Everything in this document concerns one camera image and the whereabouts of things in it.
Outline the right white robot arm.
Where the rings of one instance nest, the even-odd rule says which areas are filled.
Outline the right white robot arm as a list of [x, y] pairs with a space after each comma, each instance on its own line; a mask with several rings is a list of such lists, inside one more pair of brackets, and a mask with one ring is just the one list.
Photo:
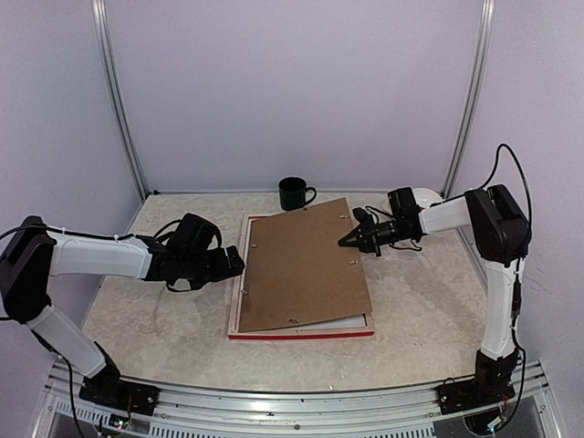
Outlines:
[[474, 377], [440, 386], [441, 398], [456, 397], [485, 405], [512, 398], [511, 375], [520, 348], [516, 322], [521, 308], [521, 280], [531, 239], [531, 225], [503, 184], [473, 189], [453, 200], [421, 207], [411, 188], [388, 194], [391, 217], [378, 222], [363, 208], [353, 216], [358, 224], [338, 241], [363, 254], [379, 255], [385, 245], [470, 226], [487, 271], [485, 333], [476, 353]]

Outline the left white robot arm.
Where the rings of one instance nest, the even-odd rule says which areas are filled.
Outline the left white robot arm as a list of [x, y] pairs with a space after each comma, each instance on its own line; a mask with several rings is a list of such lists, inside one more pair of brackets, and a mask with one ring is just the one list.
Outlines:
[[118, 276], [162, 282], [174, 292], [179, 280], [195, 291], [245, 269], [237, 248], [224, 246], [219, 228], [196, 214], [185, 214], [155, 235], [93, 235], [52, 227], [31, 215], [5, 237], [10, 241], [1, 254], [1, 298], [7, 318], [27, 326], [110, 406], [127, 398], [127, 384], [103, 348], [53, 305], [50, 278]]

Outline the white patterned plate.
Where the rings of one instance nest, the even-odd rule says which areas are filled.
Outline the white patterned plate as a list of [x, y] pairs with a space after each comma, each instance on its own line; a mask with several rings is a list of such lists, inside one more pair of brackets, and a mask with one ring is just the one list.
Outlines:
[[385, 199], [381, 203], [381, 210], [384, 211], [385, 213], [389, 214], [389, 215], [392, 215], [392, 210], [391, 210], [391, 206], [390, 206], [389, 199]]

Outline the dark green mug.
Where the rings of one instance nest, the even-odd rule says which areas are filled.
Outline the dark green mug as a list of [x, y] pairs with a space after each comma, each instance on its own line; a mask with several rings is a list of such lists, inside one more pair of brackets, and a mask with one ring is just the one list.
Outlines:
[[318, 192], [315, 187], [296, 176], [288, 176], [278, 183], [280, 207], [286, 211], [305, 208], [312, 203]]

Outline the orange and white bowl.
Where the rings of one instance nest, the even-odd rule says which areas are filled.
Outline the orange and white bowl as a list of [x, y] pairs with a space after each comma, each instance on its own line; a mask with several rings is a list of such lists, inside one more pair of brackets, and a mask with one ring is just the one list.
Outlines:
[[435, 204], [443, 202], [442, 196], [428, 188], [414, 188], [412, 190], [415, 202], [422, 208], [427, 209]]

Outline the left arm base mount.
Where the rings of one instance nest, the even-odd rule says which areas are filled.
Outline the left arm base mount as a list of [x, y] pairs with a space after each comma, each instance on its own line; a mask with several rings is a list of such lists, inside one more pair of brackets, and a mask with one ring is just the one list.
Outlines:
[[85, 379], [79, 391], [79, 398], [129, 414], [153, 416], [160, 395], [160, 389], [132, 381], [114, 382]]

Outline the aluminium front rail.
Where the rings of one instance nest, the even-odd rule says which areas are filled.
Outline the aluminium front rail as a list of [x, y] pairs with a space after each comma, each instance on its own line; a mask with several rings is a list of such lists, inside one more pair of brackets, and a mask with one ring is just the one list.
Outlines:
[[28, 437], [66, 434], [87, 437], [470, 437], [467, 424], [481, 413], [443, 414], [437, 382], [366, 391], [230, 391], [157, 383], [151, 415], [130, 413], [130, 424], [117, 429], [124, 413], [72, 398], [81, 376], [57, 361], [41, 391]]

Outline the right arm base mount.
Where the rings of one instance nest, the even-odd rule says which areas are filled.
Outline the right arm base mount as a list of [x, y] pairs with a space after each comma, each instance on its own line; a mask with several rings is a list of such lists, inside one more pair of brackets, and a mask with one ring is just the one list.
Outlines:
[[475, 375], [462, 381], [448, 378], [436, 388], [441, 414], [468, 411], [512, 399], [516, 392], [511, 379], [511, 373], [502, 372]]

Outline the left aluminium post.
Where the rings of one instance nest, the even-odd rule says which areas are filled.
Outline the left aluminium post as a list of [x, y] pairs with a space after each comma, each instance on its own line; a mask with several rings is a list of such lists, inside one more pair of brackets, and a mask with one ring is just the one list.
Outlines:
[[121, 147], [130, 170], [132, 182], [139, 199], [143, 203], [148, 198], [150, 192], [130, 132], [130, 124], [123, 102], [110, 35], [107, 5], [103, 0], [92, 0], [90, 3], [106, 87], [109, 93], [114, 120], [120, 135]]

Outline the aluminium post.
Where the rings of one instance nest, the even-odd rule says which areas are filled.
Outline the aluminium post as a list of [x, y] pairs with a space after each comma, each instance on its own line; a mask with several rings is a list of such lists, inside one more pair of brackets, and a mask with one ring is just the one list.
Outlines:
[[150, 192], [130, 132], [130, 124], [123, 102], [110, 35], [107, 5], [103, 0], [92, 0], [90, 3], [106, 87], [109, 93], [114, 120], [120, 135], [121, 147], [130, 170], [132, 182], [139, 199], [143, 203], [148, 198]]
[[452, 195], [455, 182], [462, 168], [464, 153], [468, 145], [468, 139], [471, 133], [487, 64], [494, 19], [495, 0], [484, 0], [482, 2], [474, 59], [471, 68], [470, 81], [464, 100], [462, 118], [455, 137], [453, 156], [450, 160], [446, 179], [442, 188], [442, 195], [445, 198]]

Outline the right aluminium post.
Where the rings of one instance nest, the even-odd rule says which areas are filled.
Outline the right aluminium post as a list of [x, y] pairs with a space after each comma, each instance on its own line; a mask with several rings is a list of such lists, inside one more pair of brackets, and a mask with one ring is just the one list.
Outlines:
[[446, 179], [442, 188], [442, 195], [445, 198], [452, 195], [455, 182], [462, 168], [464, 153], [468, 145], [468, 139], [471, 133], [487, 64], [494, 19], [495, 0], [484, 0], [482, 2], [474, 59], [471, 68], [470, 81], [464, 100], [462, 118], [455, 137], [453, 156], [450, 160]]

